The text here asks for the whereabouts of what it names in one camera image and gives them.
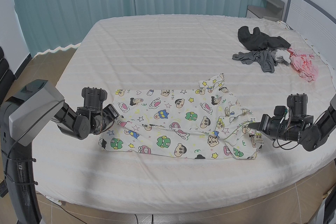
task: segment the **fitted sheet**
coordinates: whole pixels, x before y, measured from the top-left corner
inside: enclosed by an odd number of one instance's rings
[[[314,53],[300,35],[279,22],[203,15],[146,15],[97,22],[70,60],[57,89],[73,108],[83,104],[83,87],[117,89],[196,89],[198,81],[223,72],[225,83],[256,120],[286,105],[291,93],[308,95],[317,117],[335,94],[328,67],[316,57],[315,82],[279,64],[263,73],[232,55],[247,52],[237,31],[256,26],[282,36],[294,49]],[[313,174],[336,158],[335,132],[313,152],[301,146],[284,151],[265,145],[255,160],[178,159],[137,152],[102,151],[99,136],[79,141],[49,122],[33,142],[36,190],[71,203],[121,213],[185,213],[237,204],[277,191]]]

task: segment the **headboard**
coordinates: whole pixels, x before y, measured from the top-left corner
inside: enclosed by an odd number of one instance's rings
[[[336,69],[336,19],[310,0],[288,0],[284,22]]]

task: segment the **bed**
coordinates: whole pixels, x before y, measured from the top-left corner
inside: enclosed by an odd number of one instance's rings
[[[306,8],[309,5],[306,0],[298,1],[304,1]],[[237,39],[237,30],[243,25],[250,31],[258,26],[270,36],[282,36],[295,49],[310,53],[319,50],[314,43],[308,45],[310,38],[305,40],[288,29],[296,28],[295,21],[305,22],[302,5],[296,1],[294,6],[289,1],[287,13],[288,25],[207,15],[101,20],[77,49],[57,89],[75,109],[82,105],[81,89],[87,86],[107,90],[107,104],[118,88],[195,89],[199,80],[224,72],[230,90],[242,105],[253,110],[257,120],[263,113],[272,114],[276,105],[285,105],[287,96],[297,92],[308,94],[308,113],[317,117],[335,94],[328,53],[327,58],[322,57],[324,62],[319,57],[314,60],[320,71],[316,82],[305,81],[282,64],[271,74],[263,73],[257,63],[243,65],[232,60],[234,53],[246,52]],[[335,23],[328,23],[324,27],[331,27],[331,31]],[[335,57],[334,47],[329,46]],[[256,160],[178,159],[134,151],[102,151],[99,136],[79,141],[61,134],[49,122],[33,142],[37,159],[34,175],[39,182],[36,190],[107,211],[186,213],[225,207],[277,191],[336,158],[335,133],[313,152],[302,147],[274,149],[269,139],[264,140]]]

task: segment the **pink clothing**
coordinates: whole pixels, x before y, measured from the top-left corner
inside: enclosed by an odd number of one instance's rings
[[[315,59],[315,56],[313,54],[304,54],[292,48],[289,48],[288,51],[291,54],[291,64],[300,72],[299,76],[307,81],[315,81],[319,73],[318,68],[311,61],[311,59]]]

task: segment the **tile floor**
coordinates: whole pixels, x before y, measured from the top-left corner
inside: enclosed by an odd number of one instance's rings
[[[30,61],[7,97],[37,78],[57,84],[76,49],[38,55]],[[336,182],[336,166],[331,162],[315,174],[282,190],[225,208],[175,215],[154,215],[154,223],[164,224],[290,224],[307,222],[322,202],[322,196]],[[41,213],[47,224],[80,224],[44,196],[38,195]],[[134,224],[135,216],[107,212],[64,203],[62,207],[88,224]],[[138,215],[139,223],[151,223],[151,215]],[[8,195],[0,198],[0,224],[15,224],[16,217]]]

